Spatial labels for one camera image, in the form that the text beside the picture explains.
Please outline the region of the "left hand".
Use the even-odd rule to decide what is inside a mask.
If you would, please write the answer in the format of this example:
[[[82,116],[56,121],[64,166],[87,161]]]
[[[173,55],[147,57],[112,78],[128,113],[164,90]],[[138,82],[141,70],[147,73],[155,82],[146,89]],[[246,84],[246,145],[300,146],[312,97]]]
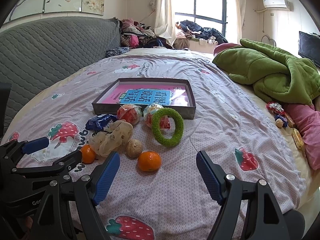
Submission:
[[[27,216],[24,220],[24,225],[28,228],[31,229],[33,224],[33,219],[30,216]]]

